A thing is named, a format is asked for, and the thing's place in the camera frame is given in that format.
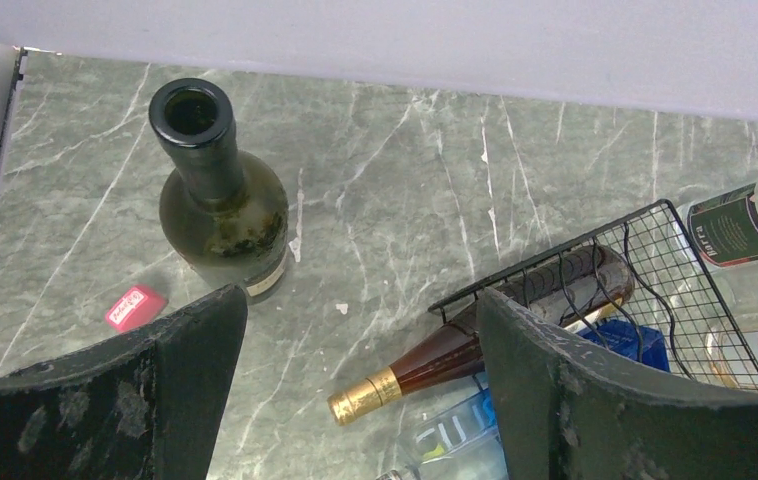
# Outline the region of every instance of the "blue plastic object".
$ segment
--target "blue plastic object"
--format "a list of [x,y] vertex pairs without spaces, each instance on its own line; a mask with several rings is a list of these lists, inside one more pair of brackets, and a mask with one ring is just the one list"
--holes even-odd
[[[596,325],[596,328],[597,333],[606,339],[609,350],[638,361],[638,335],[631,323],[615,318],[601,325]],[[641,349],[641,363],[670,373],[665,338],[662,333],[643,325],[638,327],[638,332],[640,332],[644,343]],[[588,328],[580,331],[579,336],[598,345],[603,345],[600,337]]]

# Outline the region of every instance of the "bottle cap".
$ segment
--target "bottle cap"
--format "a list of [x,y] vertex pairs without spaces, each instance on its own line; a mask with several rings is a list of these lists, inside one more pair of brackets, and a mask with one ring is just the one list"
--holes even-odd
[[400,397],[402,391],[397,377],[387,367],[346,390],[333,394],[327,403],[335,421],[344,426]]

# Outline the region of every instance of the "black wire rack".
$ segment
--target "black wire rack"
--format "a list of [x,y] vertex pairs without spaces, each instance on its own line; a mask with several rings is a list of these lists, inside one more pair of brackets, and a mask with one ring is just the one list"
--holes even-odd
[[[479,280],[431,305],[429,312],[440,314],[446,323],[457,306],[478,298],[486,287],[526,277],[537,267],[561,262],[574,249],[604,246],[617,252],[635,279],[629,300],[618,305],[610,317],[632,324],[638,336],[639,355],[642,334],[639,326],[653,328],[664,335],[672,374],[695,381],[758,391],[758,361],[745,341],[726,303],[718,292],[706,265],[685,235],[682,220],[673,204],[659,200],[623,218],[551,248],[516,265]],[[609,292],[594,275],[598,292],[609,300]],[[564,292],[564,278],[560,278]],[[565,293],[574,313],[577,306]],[[597,333],[596,326],[606,319],[585,326]],[[597,333],[601,343],[605,340]],[[473,378],[482,387],[479,377]]]

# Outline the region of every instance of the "gray marble surface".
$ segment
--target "gray marble surface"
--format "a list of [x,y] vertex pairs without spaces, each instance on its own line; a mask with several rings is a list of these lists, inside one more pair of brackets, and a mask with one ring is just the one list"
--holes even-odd
[[251,307],[211,479],[374,478],[401,428],[474,388],[332,420],[330,393],[439,324],[426,306],[656,198],[758,175],[758,123],[32,53],[1,186],[0,375],[114,335],[102,317],[132,284],[167,311],[207,293],[158,223],[172,167],[146,109],[181,76],[223,87],[292,205],[292,268]]

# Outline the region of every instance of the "wine bottle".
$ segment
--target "wine bottle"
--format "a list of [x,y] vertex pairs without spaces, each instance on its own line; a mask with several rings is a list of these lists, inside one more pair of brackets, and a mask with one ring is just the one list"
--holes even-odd
[[[677,211],[710,271],[758,261],[758,180]],[[673,248],[694,261],[685,232],[676,227]]]
[[149,121],[176,167],[159,207],[167,241],[211,288],[266,298],[285,271],[288,199],[276,173],[238,149],[226,93],[174,80],[153,96]]
[[701,378],[709,383],[758,390],[758,262],[722,269],[712,279],[741,336],[726,319],[708,278],[690,277],[670,298],[680,320],[680,352],[693,372],[713,374]]
[[[570,327],[611,314],[613,302],[632,295],[634,278],[614,250],[583,246],[496,288],[545,321]],[[335,421],[349,424],[404,395],[484,371],[478,331],[473,302],[386,368],[331,395]]]

